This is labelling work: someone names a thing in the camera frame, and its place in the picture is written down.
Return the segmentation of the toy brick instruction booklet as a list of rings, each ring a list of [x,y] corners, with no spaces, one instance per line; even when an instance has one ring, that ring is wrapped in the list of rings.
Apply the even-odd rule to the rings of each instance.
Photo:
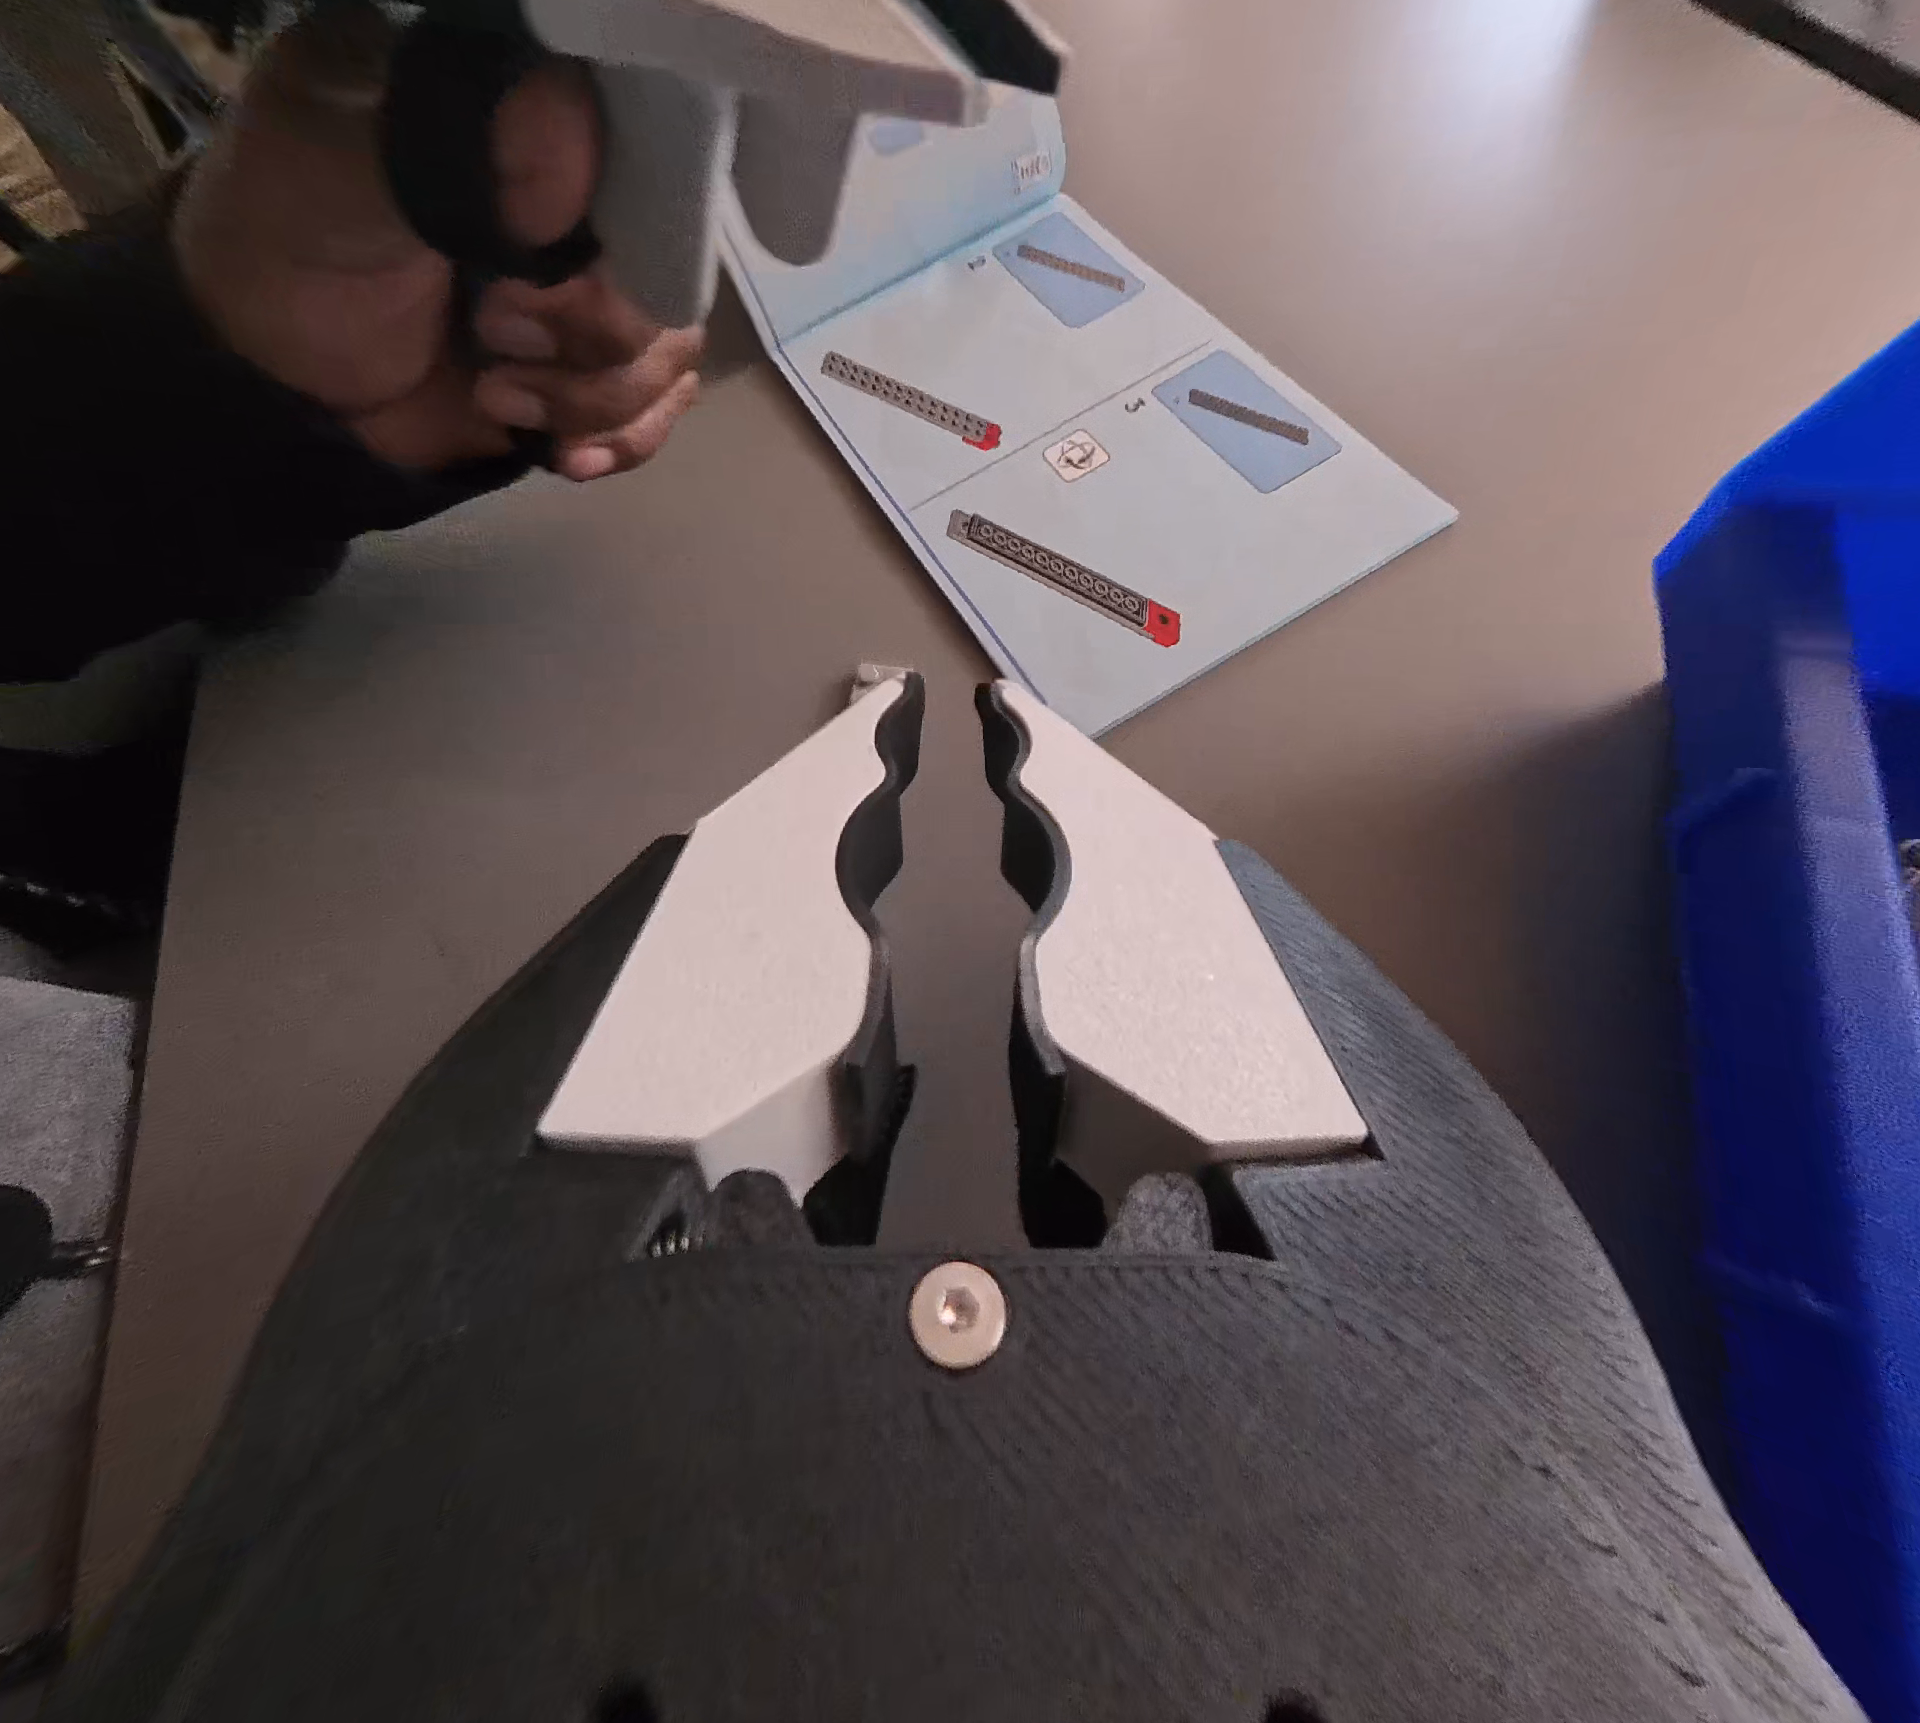
[[[1002,680],[1101,736],[1454,510],[1069,197],[1059,107],[863,122],[829,252],[727,201],[756,337]]]

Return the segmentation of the wide blue plastic bin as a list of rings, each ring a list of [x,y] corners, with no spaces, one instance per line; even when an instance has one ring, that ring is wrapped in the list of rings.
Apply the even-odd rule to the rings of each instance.
[[[1860,1709],[1916,1720],[1916,327],[1654,582],[1736,1516]]]

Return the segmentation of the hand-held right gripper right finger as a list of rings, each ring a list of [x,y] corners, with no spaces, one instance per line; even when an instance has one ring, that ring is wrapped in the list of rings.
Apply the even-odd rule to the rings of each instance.
[[[999,873],[1029,910],[1010,1079],[1021,1206],[1358,1157],[1370,1133],[1197,816],[1012,682],[975,697]]]

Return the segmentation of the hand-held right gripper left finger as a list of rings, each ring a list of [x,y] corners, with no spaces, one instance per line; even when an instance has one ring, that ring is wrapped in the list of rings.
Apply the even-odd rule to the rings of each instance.
[[[884,1165],[902,1101],[893,957],[876,907],[924,689],[874,689],[697,820],[538,1136],[562,1152],[736,1171],[797,1200]]]

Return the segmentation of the person's left hand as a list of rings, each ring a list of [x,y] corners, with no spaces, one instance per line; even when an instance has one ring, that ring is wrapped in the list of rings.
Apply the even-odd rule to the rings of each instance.
[[[173,211],[199,317],[372,458],[438,474],[553,444],[564,481],[652,460],[702,393],[706,331],[666,328],[604,266],[553,289],[456,271],[392,197],[379,112],[397,46],[372,6],[310,15],[252,61]]]

